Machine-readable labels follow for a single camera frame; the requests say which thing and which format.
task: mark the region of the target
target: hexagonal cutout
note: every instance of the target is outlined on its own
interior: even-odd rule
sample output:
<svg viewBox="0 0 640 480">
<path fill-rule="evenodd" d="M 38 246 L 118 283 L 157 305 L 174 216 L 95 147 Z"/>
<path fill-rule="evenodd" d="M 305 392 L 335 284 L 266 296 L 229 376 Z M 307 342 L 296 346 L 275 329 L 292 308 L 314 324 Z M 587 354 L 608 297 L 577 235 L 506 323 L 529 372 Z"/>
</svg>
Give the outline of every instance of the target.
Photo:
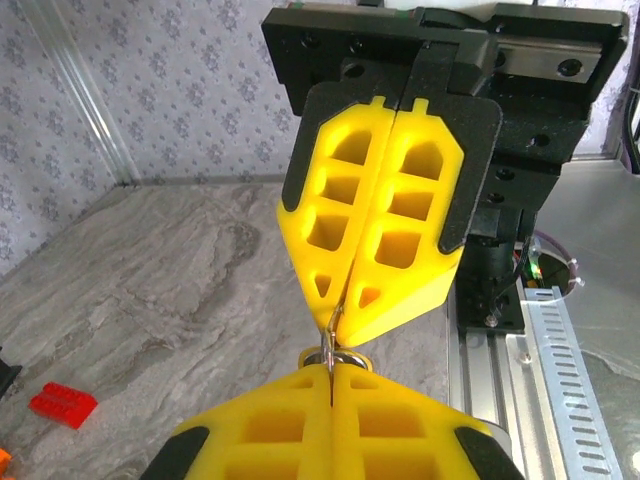
<svg viewBox="0 0 640 480">
<path fill-rule="evenodd" d="M 364 165 L 371 144 L 371 132 L 360 130 L 349 134 L 338 144 L 332 157 L 343 162 Z"/>
<path fill-rule="evenodd" d="M 433 142 L 421 143 L 409 149 L 400 169 L 402 173 L 438 180 L 442 171 L 442 155 Z"/>
<path fill-rule="evenodd" d="M 384 232 L 376 251 L 376 262 L 395 268 L 409 268 L 418 253 L 420 234 Z"/>
</svg>

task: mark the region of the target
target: yellow foam pad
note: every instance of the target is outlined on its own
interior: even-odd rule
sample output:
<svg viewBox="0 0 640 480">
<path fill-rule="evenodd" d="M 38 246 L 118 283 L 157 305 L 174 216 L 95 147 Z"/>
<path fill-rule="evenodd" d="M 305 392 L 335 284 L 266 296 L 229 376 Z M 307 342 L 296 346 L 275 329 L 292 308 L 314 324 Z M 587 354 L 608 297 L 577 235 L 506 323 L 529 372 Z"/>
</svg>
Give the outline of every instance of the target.
<svg viewBox="0 0 640 480">
<path fill-rule="evenodd" d="M 180 425 L 209 436 L 187 480 L 331 478 L 327 367 L 310 365 Z"/>
<path fill-rule="evenodd" d="M 298 208 L 277 212 L 320 329 L 346 290 L 336 337 L 346 347 L 441 305 L 462 256 L 438 250 L 462 149 L 427 100 L 411 112 L 383 104 L 321 126 Z"/>
<path fill-rule="evenodd" d="M 329 388 L 311 365 L 186 421 L 209 431 L 186 480 L 477 479 L 454 431 L 482 422 L 353 365 Z"/>
</svg>

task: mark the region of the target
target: red plastic block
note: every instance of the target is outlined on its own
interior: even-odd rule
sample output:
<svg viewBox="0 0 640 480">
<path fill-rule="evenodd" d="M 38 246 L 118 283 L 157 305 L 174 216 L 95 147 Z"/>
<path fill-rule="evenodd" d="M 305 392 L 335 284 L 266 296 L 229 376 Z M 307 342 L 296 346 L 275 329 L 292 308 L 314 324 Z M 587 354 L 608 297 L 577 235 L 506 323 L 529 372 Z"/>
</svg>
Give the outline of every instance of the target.
<svg viewBox="0 0 640 480">
<path fill-rule="evenodd" d="M 96 399 L 88 393 L 53 382 L 47 383 L 29 402 L 29 408 L 38 415 L 76 430 L 97 405 Z"/>
</svg>

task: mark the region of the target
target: floral wallpaper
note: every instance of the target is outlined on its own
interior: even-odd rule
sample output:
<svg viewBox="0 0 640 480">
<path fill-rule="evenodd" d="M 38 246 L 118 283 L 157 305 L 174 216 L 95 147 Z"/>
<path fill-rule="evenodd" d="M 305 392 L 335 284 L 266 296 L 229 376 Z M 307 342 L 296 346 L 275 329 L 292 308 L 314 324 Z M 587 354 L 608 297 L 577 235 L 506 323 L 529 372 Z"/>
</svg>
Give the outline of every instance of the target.
<svg viewBox="0 0 640 480">
<path fill-rule="evenodd" d="M 0 1 L 0 277 L 113 187 L 16 0 Z"/>
<path fill-rule="evenodd" d="M 298 119 L 259 28 L 285 0 L 43 1 L 59 8 L 141 180 L 286 171 Z M 634 2 L 540 0 L 635 17 Z M 0 275 L 114 185 L 19 5 L 0 1 Z M 629 55 L 598 99 L 578 153 L 605 149 Z"/>
<path fill-rule="evenodd" d="M 143 179 L 286 171 L 298 120 L 259 28 L 273 4 L 59 1 Z"/>
</svg>

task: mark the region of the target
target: marble countertop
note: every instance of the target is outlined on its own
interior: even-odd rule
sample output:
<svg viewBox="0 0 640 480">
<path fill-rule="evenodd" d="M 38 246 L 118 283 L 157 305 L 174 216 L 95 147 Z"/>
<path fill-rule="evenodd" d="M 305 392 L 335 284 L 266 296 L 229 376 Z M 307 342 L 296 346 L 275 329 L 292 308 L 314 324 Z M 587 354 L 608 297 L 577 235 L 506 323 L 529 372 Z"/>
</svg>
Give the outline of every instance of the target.
<svg viewBox="0 0 640 480">
<path fill-rule="evenodd" d="M 275 220 L 278 184 L 119 189 L 0 286 L 9 474 L 138 478 L 182 420 L 292 372 L 319 336 Z M 444 312 L 359 349 L 446 401 Z M 93 394 L 79 431 L 33 414 L 54 381 Z"/>
</svg>

